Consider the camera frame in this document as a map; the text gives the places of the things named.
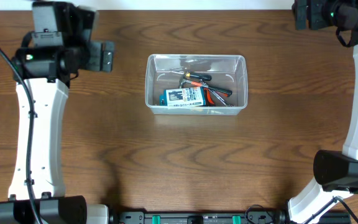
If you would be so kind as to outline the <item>blue white cardboard box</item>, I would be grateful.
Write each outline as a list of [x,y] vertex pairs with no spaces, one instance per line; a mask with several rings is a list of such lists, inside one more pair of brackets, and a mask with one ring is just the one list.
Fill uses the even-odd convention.
[[159,98],[160,106],[205,106],[206,98],[201,87],[164,90]]

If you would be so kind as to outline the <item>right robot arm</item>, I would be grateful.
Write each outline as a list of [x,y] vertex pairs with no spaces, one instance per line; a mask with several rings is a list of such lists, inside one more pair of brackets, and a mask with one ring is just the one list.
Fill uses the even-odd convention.
[[313,178],[282,212],[275,223],[339,223],[327,212],[358,194],[358,1],[296,0],[292,7],[297,30],[336,28],[340,44],[353,49],[355,67],[351,122],[342,151],[320,150],[313,161]]

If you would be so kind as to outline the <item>red handled pliers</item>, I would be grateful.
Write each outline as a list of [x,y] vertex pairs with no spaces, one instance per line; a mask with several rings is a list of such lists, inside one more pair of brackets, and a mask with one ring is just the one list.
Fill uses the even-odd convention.
[[204,91],[204,95],[206,98],[206,105],[207,106],[216,106],[215,102],[213,101],[212,97],[211,97],[211,93],[209,91],[208,88],[203,88]]

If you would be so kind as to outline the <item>thin yellow black screwdriver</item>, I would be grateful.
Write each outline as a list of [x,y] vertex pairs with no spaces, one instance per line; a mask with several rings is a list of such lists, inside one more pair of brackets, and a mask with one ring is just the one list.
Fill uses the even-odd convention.
[[176,72],[176,71],[171,71],[171,73],[183,75],[185,78],[194,78],[194,79],[199,79],[202,81],[211,81],[212,80],[212,76],[208,75],[208,74],[200,74],[200,73],[195,73],[195,72]]

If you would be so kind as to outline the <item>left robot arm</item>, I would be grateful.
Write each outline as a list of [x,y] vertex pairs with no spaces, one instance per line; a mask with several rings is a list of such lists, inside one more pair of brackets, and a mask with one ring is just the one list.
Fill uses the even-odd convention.
[[111,72],[114,44],[91,38],[98,11],[64,1],[35,1],[34,29],[7,58],[16,82],[19,133],[14,175],[0,223],[111,223],[106,205],[65,194],[62,121],[80,70]]

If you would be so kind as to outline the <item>silver metal wrench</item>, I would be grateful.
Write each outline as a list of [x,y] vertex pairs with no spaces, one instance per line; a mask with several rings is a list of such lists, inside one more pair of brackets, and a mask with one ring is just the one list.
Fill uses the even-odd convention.
[[224,98],[222,98],[216,91],[211,92],[220,102],[222,102],[225,106],[233,106],[229,104]]

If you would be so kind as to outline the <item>small black orange hammer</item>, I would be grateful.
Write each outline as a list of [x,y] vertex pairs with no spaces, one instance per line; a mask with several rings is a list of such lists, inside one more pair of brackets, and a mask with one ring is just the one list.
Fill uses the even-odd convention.
[[220,93],[223,93],[227,97],[232,95],[231,90],[227,90],[227,89],[224,89],[224,88],[219,88],[219,87],[216,87],[216,86],[211,86],[211,85],[207,84],[206,82],[207,81],[202,81],[202,80],[194,79],[194,78],[185,78],[184,76],[182,76],[179,79],[179,88],[183,88],[184,84],[187,83],[187,84],[194,85],[194,86],[208,88],[208,89],[213,90],[213,91],[218,91]]

